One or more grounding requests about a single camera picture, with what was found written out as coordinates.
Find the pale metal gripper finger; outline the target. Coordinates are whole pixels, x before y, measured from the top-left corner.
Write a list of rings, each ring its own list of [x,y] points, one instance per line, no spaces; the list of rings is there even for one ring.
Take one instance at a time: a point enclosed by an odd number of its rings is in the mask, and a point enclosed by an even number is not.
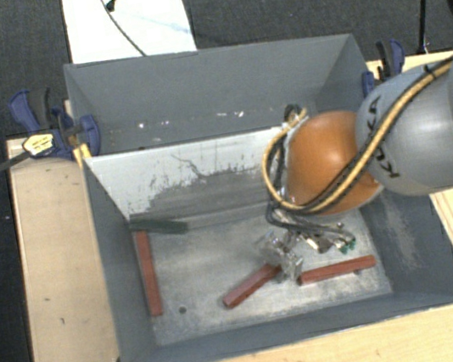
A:
[[[277,281],[297,281],[303,271],[304,258],[291,251],[272,260],[273,265],[279,268]]]
[[[269,265],[285,265],[294,258],[294,251],[278,237],[274,231],[268,231],[255,242],[255,248]]]

